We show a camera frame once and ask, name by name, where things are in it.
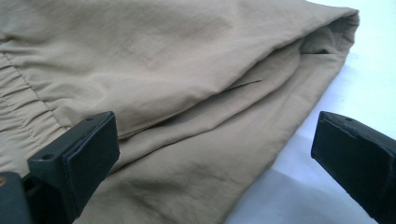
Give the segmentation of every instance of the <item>beige cloth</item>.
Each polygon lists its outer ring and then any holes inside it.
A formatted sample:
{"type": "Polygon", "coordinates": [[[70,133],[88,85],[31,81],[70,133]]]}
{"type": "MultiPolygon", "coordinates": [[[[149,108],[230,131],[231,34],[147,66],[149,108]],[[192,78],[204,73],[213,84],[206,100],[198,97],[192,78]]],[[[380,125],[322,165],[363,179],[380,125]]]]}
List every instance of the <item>beige cloth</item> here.
{"type": "Polygon", "coordinates": [[[77,223],[220,223],[336,76],[357,11],[300,0],[1,1],[0,171],[112,110],[77,223]]]}

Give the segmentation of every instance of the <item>white surface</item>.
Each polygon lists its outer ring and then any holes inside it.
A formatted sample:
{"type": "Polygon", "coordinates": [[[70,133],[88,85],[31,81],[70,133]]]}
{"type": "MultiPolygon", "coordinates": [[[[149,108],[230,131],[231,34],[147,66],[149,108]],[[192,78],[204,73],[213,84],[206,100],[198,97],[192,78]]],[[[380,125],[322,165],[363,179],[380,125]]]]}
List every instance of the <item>white surface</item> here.
{"type": "Polygon", "coordinates": [[[310,150],[321,110],[351,117],[396,139],[396,1],[313,2],[360,10],[355,46],[340,75],[227,224],[376,223],[311,159],[310,150]]]}

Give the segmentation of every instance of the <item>black plastic part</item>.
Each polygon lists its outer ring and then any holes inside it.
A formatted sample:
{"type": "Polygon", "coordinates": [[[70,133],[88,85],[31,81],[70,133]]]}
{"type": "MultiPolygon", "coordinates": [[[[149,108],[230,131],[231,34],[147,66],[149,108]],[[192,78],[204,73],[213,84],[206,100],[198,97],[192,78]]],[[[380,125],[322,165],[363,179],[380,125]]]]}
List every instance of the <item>black plastic part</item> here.
{"type": "Polygon", "coordinates": [[[33,224],[22,182],[16,173],[0,174],[0,223],[33,224]]]}
{"type": "Polygon", "coordinates": [[[26,181],[44,186],[45,196],[32,196],[30,203],[46,201],[47,210],[36,221],[44,218],[44,223],[72,223],[119,155],[112,112],[83,120],[37,152],[28,160],[30,176],[26,181]]]}
{"type": "Polygon", "coordinates": [[[379,223],[396,223],[396,141],[348,117],[320,112],[312,158],[379,223]]]}

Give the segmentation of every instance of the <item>white table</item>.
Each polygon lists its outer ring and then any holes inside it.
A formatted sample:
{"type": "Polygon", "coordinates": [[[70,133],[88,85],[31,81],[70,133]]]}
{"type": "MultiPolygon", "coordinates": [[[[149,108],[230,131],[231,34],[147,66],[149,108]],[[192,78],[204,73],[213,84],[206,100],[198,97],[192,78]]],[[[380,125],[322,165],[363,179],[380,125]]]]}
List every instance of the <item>white table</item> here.
{"type": "Polygon", "coordinates": [[[360,10],[355,46],[339,76],[227,224],[376,223],[311,159],[310,150],[321,110],[351,117],[396,139],[396,1],[313,2],[360,10]]]}

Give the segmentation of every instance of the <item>folded fabric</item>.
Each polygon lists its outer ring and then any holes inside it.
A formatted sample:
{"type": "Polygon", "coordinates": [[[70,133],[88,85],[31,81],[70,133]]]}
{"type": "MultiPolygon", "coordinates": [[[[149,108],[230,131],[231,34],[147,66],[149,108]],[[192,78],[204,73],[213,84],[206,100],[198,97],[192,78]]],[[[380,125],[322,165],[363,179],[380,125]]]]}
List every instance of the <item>folded fabric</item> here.
{"type": "Polygon", "coordinates": [[[220,223],[343,65],[357,10],[300,0],[1,1],[0,171],[89,115],[120,160],[77,223],[220,223]]]}

